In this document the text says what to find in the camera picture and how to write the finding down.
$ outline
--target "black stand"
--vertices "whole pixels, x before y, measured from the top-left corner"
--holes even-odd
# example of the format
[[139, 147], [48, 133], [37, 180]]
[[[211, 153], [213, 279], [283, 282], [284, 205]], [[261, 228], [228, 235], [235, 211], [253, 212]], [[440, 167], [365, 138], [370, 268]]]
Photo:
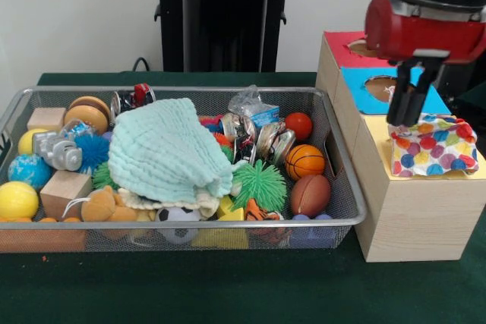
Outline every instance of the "black stand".
[[275, 71], [285, 0], [160, 0], [164, 71]]

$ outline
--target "brown plush toy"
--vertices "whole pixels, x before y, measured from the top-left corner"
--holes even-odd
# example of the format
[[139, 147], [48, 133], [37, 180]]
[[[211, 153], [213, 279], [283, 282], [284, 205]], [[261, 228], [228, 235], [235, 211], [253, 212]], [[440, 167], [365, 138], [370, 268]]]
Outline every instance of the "brown plush toy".
[[85, 222], [136, 222], [139, 213], [142, 211], [126, 207], [109, 185], [93, 193], [81, 207], [81, 217]]

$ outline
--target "yellow ball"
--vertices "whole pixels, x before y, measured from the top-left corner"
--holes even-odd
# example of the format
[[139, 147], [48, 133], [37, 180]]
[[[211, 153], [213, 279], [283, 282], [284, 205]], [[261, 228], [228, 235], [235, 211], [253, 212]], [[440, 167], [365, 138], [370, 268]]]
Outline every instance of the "yellow ball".
[[39, 208], [39, 197], [28, 184], [11, 181], [0, 186], [0, 216], [13, 221], [33, 218]]
[[31, 155], [33, 153], [32, 137], [35, 133], [47, 132], [46, 129], [36, 128], [31, 129], [24, 133], [21, 139], [18, 141], [18, 154], [19, 155]]

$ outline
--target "black cable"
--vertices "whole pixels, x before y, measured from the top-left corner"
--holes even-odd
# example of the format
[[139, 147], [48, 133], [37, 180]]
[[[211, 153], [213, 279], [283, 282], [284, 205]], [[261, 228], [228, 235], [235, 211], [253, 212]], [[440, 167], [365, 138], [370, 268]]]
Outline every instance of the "black cable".
[[136, 71], [137, 70], [137, 67], [138, 67], [138, 64], [140, 64], [140, 62], [143, 62], [144, 65], [145, 65], [145, 70], [146, 71], [150, 71], [150, 67], [149, 67], [149, 64], [147, 62], [147, 60], [143, 57], [139, 57], [137, 58], [135, 64], [134, 64], [134, 67], [131, 69], [132, 71]]

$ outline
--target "green spiky ball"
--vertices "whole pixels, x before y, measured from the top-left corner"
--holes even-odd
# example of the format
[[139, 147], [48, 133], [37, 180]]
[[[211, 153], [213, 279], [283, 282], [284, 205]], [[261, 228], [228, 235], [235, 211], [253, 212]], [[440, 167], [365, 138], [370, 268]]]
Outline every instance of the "green spiky ball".
[[226, 155], [226, 158], [233, 163], [234, 155], [233, 155], [233, 150], [229, 148], [228, 146], [221, 146], [222, 152]]
[[241, 183], [241, 193], [235, 198], [233, 210], [245, 209], [254, 198], [260, 208], [281, 212], [287, 197], [286, 182], [274, 165], [265, 166], [261, 160], [255, 166], [244, 165], [233, 175], [233, 184]]
[[99, 165], [93, 175], [93, 187], [95, 189], [103, 189], [106, 185], [111, 186], [115, 191], [119, 188], [109, 175], [108, 162]]

